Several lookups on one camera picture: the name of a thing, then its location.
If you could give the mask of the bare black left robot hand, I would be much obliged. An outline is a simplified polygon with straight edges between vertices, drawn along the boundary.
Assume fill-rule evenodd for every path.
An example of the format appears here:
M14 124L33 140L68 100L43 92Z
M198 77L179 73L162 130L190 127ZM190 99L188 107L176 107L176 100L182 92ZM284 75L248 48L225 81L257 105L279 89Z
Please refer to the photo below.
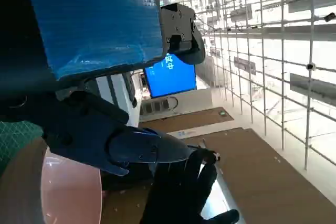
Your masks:
M118 176L132 163L175 163L179 139L127 124L101 97L60 90L146 68L167 54L205 59L194 11L160 0L1 0L1 120L40 126L50 151Z

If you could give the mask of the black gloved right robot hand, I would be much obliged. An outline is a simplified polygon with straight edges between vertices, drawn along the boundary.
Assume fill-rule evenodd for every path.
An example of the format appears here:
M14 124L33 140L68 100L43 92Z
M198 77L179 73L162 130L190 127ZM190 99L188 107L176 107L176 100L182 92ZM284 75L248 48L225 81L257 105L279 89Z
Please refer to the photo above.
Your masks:
M237 223L232 209L210 219L201 212L217 179L218 153L197 148L185 161L160 163L148 194L141 223Z

